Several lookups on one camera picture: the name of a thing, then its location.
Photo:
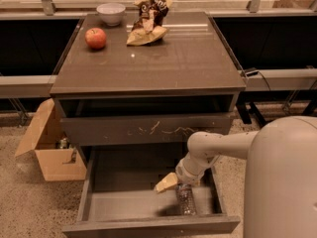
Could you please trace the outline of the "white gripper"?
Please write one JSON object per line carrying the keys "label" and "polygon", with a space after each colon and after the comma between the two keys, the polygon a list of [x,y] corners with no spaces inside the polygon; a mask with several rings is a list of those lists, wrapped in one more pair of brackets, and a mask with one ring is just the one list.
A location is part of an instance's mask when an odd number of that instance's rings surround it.
{"label": "white gripper", "polygon": [[212,168],[218,156],[207,158],[196,158],[187,154],[182,158],[175,168],[175,173],[169,173],[155,186],[157,193],[165,192],[177,186],[178,182],[191,185],[200,185],[205,171]]}

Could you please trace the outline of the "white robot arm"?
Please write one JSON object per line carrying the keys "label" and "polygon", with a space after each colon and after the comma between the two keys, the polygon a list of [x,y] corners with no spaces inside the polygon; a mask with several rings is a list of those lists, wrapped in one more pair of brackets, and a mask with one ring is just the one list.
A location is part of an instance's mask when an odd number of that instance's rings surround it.
{"label": "white robot arm", "polygon": [[244,238],[317,238],[317,118],[289,116],[258,131],[196,132],[175,171],[155,186],[197,184],[213,158],[244,159]]}

